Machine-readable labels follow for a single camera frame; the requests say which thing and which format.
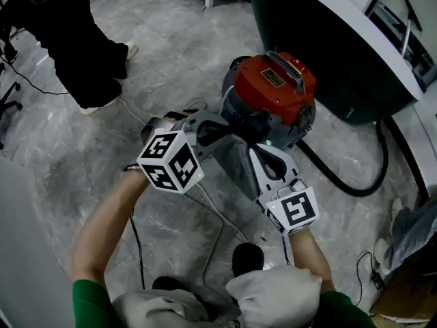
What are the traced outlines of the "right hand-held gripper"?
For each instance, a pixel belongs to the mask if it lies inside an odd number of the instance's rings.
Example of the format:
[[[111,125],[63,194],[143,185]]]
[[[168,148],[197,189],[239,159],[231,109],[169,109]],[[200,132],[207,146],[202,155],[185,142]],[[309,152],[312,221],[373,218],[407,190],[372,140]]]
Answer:
[[[249,149],[249,158],[261,193],[258,202],[281,235],[308,228],[320,217],[314,190],[302,178],[296,178],[299,168],[288,153],[255,144]],[[273,190],[280,182],[289,181]]]

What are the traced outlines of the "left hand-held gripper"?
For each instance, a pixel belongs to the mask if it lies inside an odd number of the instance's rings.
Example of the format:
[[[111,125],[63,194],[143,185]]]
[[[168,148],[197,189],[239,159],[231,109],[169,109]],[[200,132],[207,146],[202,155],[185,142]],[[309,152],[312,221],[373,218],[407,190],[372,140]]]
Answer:
[[[212,154],[228,134],[228,121],[207,110],[192,113],[180,130],[167,120],[150,120],[141,131],[145,143],[137,163],[155,189],[186,193],[205,177],[198,159]]]

